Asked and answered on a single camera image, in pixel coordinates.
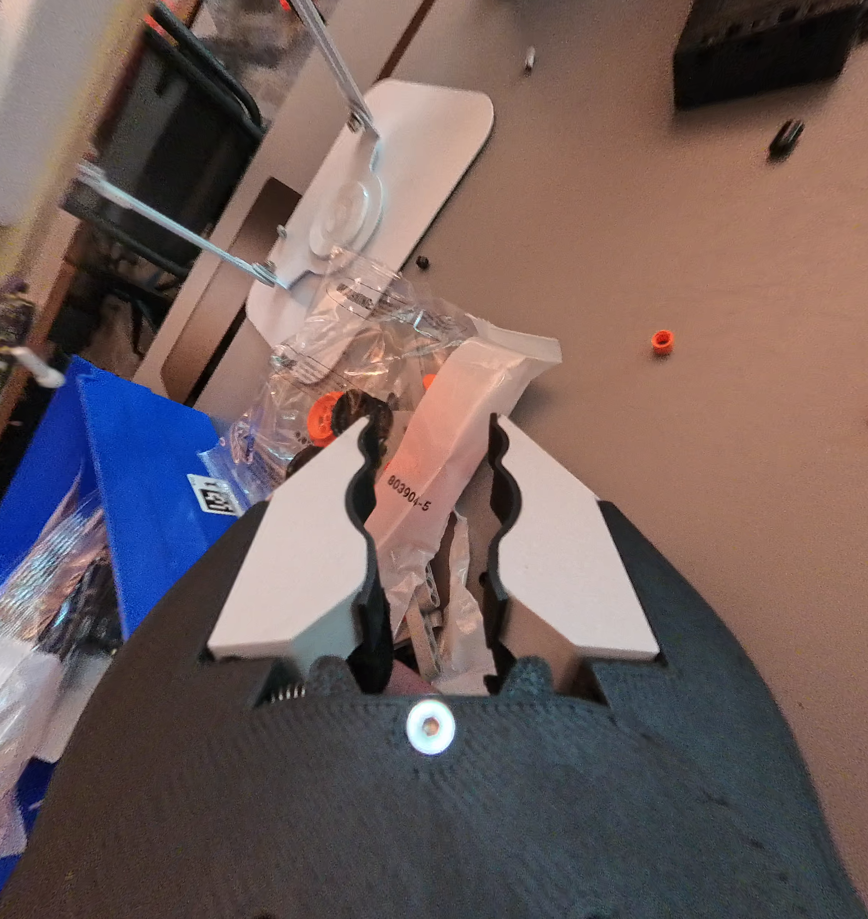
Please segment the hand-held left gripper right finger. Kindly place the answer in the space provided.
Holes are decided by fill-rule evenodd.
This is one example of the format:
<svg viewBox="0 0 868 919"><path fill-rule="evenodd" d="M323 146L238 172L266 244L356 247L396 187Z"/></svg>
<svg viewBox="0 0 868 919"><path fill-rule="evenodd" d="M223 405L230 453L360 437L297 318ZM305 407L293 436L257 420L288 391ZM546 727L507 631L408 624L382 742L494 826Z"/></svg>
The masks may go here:
<svg viewBox="0 0 868 919"><path fill-rule="evenodd" d="M561 692L589 661L656 660L658 640L597 496L505 415L489 419L486 458L498 524L482 576L490 690L525 657L543 660Z"/></svg>

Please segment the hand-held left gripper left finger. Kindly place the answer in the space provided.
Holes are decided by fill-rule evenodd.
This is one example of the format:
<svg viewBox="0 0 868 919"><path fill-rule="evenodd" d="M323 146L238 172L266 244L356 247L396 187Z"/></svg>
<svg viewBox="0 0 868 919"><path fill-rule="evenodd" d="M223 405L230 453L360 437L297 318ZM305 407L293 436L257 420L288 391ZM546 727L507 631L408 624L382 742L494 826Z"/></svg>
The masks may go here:
<svg viewBox="0 0 868 919"><path fill-rule="evenodd" d="M373 538L378 423L358 418L257 507L255 535L207 642L216 661L274 660L304 679L322 657L365 693L393 671L394 639Z"/></svg>

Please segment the white label parts bag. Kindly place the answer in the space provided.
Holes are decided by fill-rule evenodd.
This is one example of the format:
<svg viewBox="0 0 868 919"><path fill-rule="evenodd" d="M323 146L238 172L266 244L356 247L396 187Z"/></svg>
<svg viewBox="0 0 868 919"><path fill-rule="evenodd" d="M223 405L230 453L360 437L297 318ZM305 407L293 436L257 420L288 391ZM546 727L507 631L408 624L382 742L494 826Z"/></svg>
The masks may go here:
<svg viewBox="0 0 868 919"><path fill-rule="evenodd" d="M376 548L394 632L405 623L415 650L429 652L418 592L452 524L449 594L433 663L419 671L445 695L486 695L495 674L481 607L468 588L469 524L456 504L484 461L493 414L509 415L529 384L561 364L554 338L527 335L473 318L475 335L447 358L422 397L376 484L365 526Z"/></svg>

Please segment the long blue plastic bin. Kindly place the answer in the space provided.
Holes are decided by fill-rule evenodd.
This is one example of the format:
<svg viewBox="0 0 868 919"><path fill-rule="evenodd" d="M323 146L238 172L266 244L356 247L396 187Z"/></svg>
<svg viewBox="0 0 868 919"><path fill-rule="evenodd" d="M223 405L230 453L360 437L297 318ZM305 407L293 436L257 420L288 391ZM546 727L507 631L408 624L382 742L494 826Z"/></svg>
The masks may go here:
<svg viewBox="0 0 868 919"><path fill-rule="evenodd" d="M263 512L227 536L238 518L201 510L187 466L205 427L217 441L202 413L98 370L48 414L72 403L127 636L40 787L31 850L0 858L0 917L220 916L206 862L228 844L197 837L195 813L228 781L266 666L217 665L207 642Z"/></svg>

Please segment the large clear warning bag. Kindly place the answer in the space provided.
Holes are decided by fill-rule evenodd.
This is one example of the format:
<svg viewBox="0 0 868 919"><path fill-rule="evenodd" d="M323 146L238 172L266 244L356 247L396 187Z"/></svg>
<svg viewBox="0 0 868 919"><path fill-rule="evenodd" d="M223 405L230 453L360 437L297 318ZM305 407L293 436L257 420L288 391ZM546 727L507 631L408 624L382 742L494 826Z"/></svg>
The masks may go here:
<svg viewBox="0 0 868 919"><path fill-rule="evenodd" d="M369 415L384 468L434 376L473 333L472 318L428 288L339 250L212 460L250 507Z"/></svg>

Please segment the clear plastic bag bundle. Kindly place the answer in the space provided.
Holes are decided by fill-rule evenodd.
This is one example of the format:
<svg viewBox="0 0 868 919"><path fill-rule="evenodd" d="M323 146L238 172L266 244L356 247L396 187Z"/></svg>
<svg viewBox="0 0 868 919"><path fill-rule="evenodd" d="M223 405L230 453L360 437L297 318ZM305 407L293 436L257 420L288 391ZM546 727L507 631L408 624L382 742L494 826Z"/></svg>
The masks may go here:
<svg viewBox="0 0 868 919"><path fill-rule="evenodd" d="M58 763L122 642L100 494L72 489L0 584L0 858L26 846L27 767Z"/></svg>

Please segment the white booklet stand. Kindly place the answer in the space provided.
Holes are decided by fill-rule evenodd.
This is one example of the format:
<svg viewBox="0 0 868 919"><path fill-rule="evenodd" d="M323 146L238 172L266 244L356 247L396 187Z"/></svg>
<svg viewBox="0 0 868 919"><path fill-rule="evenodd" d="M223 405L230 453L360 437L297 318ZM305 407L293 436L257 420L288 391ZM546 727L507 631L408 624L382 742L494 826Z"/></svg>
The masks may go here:
<svg viewBox="0 0 868 919"><path fill-rule="evenodd" d="M89 129L98 120L115 73L142 25L146 2L0 2L0 287L34 258L42 227L74 178ZM331 102L318 70L321 54L345 86L345 64L334 36L316 20L318 51L294 86L279 121L263 142L214 235L227 240L243 223L268 178L276 178L280 154L293 154L331 130ZM348 109L362 119L351 140L342 128L287 223L277 246L279 283L257 295L256 317L268 331L296 331L305 306L289 282L322 275L315 257L319 217L348 181L369 188L377 176L382 204L374 233L363 240L367 258L400 269L484 148L494 127L494 107L484 93L384 79L358 98L354 80ZM244 306L255 283L218 310L210 291L219 280L219 256L194 268L163 330L140 369L138 381L160 394L188 396Z"/></svg>

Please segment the black office chair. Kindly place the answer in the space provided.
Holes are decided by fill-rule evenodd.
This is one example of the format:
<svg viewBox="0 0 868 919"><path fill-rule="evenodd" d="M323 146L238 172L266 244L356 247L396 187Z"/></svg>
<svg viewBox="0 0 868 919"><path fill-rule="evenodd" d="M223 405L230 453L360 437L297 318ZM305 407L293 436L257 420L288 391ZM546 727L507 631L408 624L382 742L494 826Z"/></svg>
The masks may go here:
<svg viewBox="0 0 868 919"><path fill-rule="evenodd" d="M256 101L201 40L154 2L96 160L119 190L204 237L266 133Z"/></svg>

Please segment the black perforated building plate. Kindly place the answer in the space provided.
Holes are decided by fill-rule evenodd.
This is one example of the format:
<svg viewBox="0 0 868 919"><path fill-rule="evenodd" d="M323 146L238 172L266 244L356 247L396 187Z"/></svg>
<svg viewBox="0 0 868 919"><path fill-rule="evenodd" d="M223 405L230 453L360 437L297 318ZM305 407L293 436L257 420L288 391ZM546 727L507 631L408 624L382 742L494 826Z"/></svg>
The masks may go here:
<svg viewBox="0 0 868 919"><path fill-rule="evenodd" d="M868 41L868 1L695 1L672 56L677 110L821 84Z"/></svg>

